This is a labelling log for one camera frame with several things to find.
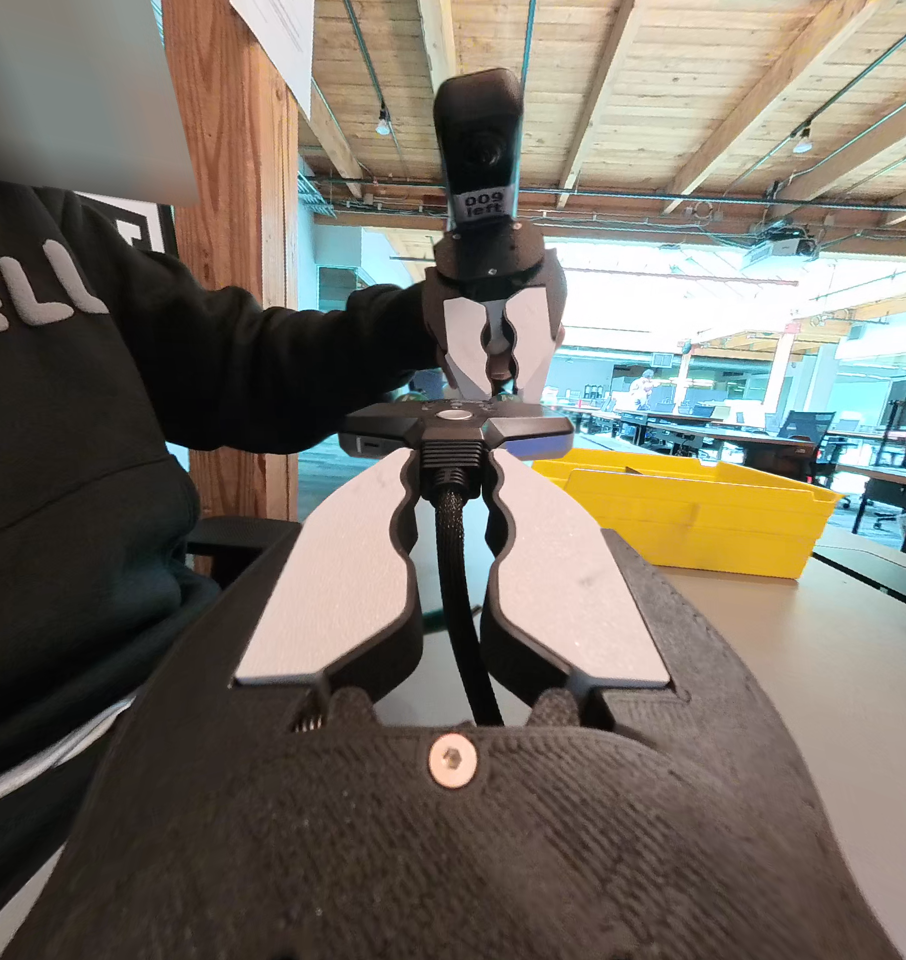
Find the black braided cable green plug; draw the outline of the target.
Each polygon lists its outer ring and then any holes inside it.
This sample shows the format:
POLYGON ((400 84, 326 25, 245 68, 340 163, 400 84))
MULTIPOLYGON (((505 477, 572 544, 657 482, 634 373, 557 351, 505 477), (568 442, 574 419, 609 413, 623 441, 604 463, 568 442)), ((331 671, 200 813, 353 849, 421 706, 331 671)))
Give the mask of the black braided cable green plug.
POLYGON ((469 597, 463 514, 482 492, 486 452, 479 440, 428 439, 420 451, 421 496, 435 510, 438 581, 446 631, 474 722, 504 724, 483 663, 469 597))

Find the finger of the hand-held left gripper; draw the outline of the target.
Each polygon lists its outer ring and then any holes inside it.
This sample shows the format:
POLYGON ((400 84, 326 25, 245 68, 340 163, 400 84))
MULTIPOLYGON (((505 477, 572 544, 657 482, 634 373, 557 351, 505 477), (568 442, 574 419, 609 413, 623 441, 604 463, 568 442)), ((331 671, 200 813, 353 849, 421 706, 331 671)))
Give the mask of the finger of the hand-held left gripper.
POLYGON ((522 403, 539 403, 557 336, 544 287, 529 287, 507 300, 507 331, 514 395, 522 403))
POLYGON ((483 343, 488 326, 484 305, 468 298, 449 298, 443 303, 443 318, 443 363, 452 388, 462 399, 490 399, 493 387, 483 343))

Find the person's torso in black hoodie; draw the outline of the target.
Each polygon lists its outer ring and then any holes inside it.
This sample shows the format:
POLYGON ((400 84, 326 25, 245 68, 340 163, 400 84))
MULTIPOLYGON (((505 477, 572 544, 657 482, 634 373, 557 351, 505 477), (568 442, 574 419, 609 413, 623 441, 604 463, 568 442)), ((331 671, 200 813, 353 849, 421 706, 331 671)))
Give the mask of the person's torso in black hoodie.
POLYGON ((168 443, 249 296, 75 194, 0 181, 0 913, 65 843, 103 740, 216 589, 168 443))

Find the white paper sheet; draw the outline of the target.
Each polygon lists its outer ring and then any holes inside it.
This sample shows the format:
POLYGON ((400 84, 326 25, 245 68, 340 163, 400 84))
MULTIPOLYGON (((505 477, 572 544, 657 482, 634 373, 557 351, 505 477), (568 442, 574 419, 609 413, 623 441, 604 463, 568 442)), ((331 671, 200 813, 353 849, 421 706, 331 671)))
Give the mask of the white paper sheet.
POLYGON ((291 91, 307 119, 312 117, 314 1, 231 1, 291 91))

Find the grey desk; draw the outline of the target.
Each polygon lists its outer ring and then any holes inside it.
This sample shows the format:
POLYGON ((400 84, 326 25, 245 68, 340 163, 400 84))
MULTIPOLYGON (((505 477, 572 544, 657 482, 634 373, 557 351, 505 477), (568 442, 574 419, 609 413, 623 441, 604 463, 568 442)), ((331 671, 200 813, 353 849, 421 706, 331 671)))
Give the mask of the grey desk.
POLYGON ((906 958, 906 605, 817 559, 796 581, 661 567, 780 713, 906 958))

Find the wooden post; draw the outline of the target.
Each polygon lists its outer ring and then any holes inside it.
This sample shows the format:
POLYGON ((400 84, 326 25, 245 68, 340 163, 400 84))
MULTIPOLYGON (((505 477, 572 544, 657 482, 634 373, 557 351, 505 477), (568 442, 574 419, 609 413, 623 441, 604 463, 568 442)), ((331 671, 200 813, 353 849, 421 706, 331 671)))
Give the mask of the wooden post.
POLYGON ((297 104, 230 2, 165 1, 162 21, 198 190, 174 213, 180 259, 211 290, 294 308, 297 104))

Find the ceiling projector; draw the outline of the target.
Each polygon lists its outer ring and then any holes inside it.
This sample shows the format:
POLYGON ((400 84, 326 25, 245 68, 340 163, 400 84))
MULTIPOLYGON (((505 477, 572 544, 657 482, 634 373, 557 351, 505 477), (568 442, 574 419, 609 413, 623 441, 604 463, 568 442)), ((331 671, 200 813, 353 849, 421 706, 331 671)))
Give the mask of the ceiling projector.
POLYGON ((792 269, 818 258, 819 244, 814 238, 806 234, 778 236, 750 246, 740 269, 744 274, 792 269))

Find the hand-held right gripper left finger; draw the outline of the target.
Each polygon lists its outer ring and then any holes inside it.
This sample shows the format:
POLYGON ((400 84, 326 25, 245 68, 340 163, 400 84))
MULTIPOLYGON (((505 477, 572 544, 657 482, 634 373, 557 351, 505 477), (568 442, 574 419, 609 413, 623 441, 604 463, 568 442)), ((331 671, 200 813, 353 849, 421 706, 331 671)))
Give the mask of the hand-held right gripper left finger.
POLYGON ((423 653, 411 551, 417 454, 402 448, 341 486, 303 524, 234 675, 243 687, 356 688, 381 701, 423 653))

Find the black and white framed sign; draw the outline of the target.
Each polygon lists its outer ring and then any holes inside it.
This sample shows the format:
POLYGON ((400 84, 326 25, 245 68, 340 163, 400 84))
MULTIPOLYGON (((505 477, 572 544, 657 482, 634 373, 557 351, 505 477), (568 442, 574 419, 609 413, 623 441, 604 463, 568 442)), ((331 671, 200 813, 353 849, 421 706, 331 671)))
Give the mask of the black and white framed sign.
POLYGON ((129 246, 179 258, 173 209, 169 204, 78 191, 82 202, 106 217, 129 246))

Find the black mesh office chair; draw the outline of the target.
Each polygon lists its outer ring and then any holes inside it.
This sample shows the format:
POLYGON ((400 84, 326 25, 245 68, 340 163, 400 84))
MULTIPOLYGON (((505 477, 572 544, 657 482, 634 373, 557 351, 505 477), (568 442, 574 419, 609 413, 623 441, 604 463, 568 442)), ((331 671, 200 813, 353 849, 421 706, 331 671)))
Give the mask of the black mesh office chair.
POLYGON ((808 483, 818 482, 819 449, 835 418, 836 411, 793 410, 786 414, 776 432, 775 437, 779 440, 812 447, 801 468, 801 476, 808 483))

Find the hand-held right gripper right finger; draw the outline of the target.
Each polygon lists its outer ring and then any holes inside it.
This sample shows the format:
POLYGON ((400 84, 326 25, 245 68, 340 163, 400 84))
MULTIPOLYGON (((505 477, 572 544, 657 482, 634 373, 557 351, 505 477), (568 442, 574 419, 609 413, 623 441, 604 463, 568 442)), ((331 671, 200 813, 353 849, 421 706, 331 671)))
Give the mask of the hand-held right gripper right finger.
POLYGON ((578 706, 597 691, 665 690, 663 656, 589 512, 504 449, 488 455, 483 500, 491 676, 527 706, 552 689, 578 706))

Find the yellow plastic bin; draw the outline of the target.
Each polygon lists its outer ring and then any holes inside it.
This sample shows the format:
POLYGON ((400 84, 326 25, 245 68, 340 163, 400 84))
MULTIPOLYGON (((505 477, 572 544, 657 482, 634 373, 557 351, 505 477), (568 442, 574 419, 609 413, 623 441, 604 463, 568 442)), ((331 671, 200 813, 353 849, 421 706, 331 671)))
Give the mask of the yellow plastic bin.
POLYGON ((796 580, 841 495, 742 465, 575 448, 532 468, 653 566, 796 580))

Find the long office table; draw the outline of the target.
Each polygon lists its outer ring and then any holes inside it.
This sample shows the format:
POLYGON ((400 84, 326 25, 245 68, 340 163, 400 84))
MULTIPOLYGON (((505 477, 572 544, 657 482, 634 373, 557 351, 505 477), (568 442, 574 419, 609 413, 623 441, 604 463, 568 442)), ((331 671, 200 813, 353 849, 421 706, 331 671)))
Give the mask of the long office table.
POLYGON ((743 454, 743 466, 766 474, 806 482, 801 468, 812 447, 745 429, 708 425, 702 419, 681 414, 622 411, 616 414, 622 427, 630 427, 639 447, 677 457, 698 458, 703 450, 722 457, 725 447, 743 454))

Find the person's left forearm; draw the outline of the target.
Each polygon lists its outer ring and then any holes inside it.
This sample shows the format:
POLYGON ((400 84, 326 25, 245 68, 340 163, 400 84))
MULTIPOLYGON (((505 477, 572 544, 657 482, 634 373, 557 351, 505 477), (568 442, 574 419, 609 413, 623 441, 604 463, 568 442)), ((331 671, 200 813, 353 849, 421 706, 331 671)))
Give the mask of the person's left forearm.
POLYGON ((322 313, 181 283, 124 307, 118 326, 167 441, 296 453, 435 365, 423 290, 368 287, 322 313))

